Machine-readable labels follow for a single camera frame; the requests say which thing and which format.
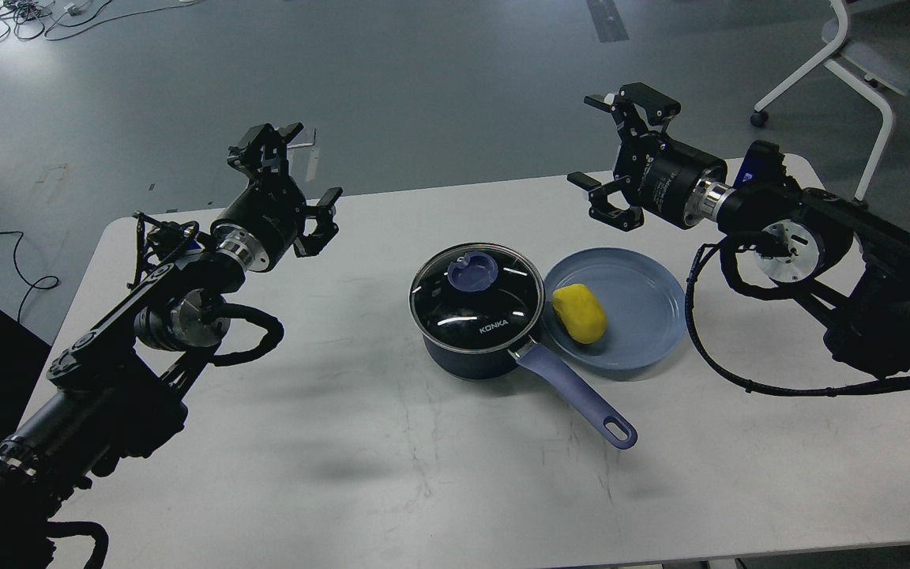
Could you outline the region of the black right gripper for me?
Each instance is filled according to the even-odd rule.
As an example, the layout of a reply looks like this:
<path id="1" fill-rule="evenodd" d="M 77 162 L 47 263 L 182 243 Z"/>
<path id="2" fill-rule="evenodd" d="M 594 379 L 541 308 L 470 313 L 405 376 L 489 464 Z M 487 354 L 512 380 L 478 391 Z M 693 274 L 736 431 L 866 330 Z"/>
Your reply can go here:
<path id="1" fill-rule="evenodd" d="M 609 113 L 619 136 L 614 182 L 576 171 L 566 180 L 586 193 L 593 220 L 623 232 L 645 223 L 643 210 L 679 229 L 690 229 L 702 218 L 694 197 L 703 180 L 722 183 L 726 162 L 667 134 L 668 123 L 682 110 L 677 100 L 642 82 L 622 85 L 606 95 L 585 95 L 584 104 Z M 611 204 L 621 191 L 630 206 Z"/>

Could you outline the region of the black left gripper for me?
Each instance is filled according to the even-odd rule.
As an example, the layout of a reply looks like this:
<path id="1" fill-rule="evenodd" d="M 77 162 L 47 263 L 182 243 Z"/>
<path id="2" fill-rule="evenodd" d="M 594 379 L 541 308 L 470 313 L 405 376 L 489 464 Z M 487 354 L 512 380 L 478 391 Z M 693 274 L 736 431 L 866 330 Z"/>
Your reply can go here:
<path id="1" fill-rule="evenodd" d="M 227 153 L 227 165 L 248 179 L 245 190 L 212 222 L 212 236 L 218 243 L 238 232 L 249 250 L 246 269 L 268 273 L 292 245 L 296 257 L 321 254 L 339 233 L 336 204 L 342 187 L 329 188 L 315 205 L 306 197 L 289 172 L 289 145 L 303 132 L 302 122 L 274 127 L 263 123 L 251 127 Z M 306 222 L 314 230 L 304 234 Z"/>

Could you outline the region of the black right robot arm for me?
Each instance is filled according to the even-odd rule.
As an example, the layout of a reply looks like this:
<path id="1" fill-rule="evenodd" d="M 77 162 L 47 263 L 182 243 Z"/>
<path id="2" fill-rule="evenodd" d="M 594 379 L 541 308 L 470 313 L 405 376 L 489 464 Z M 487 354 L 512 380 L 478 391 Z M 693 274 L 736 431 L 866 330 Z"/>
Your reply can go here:
<path id="1" fill-rule="evenodd" d="M 801 183 L 771 141 L 752 141 L 735 168 L 667 132 L 680 112 L 671 97 L 641 82 L 589 107 L 610 115 L 619 145 L 611 179 L 568 175 L 593 220 L 628 232 L 653 215 L 682 230 L 700 222 L 720 238 L 694 253 L 683 313 L 694 349 L 713 371 L 748 393 L 834 398 L 910 392 L 910 231 L 859 199 Z M 703 270 L 717 259 L 731 291 L 788 301 L 823 329 L 832 360 L 867 376 L 845 386 L 772 386 L 727 370 L 705 349 L 696 322 Z"/>

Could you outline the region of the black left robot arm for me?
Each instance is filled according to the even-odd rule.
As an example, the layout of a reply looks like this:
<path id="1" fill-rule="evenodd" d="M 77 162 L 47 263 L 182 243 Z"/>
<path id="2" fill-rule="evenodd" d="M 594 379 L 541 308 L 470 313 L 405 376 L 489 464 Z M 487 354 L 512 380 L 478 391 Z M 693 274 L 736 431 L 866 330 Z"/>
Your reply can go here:
<path id="1" fill-rule="evenodd" d="M 251 127 L 228 149 L 245 190 L 208 231 L 135 213 L 129 295 L 47 368 L 55 395 L 0 442 L 0 568 L 47 568 L 55 541 L 90 537 L 101 568 L 109 536 L 97 522 L 57 521 L 62 504 L 124 458 L 147 458 L 186 424 L 185 396 L 209 365 L 259 360 L 284 337 L 275 316 L 225 296 L 286 251 L 313 257 L 338 234 L 342 188 L 310 204 L 289 171 L 303 124 Z"/>

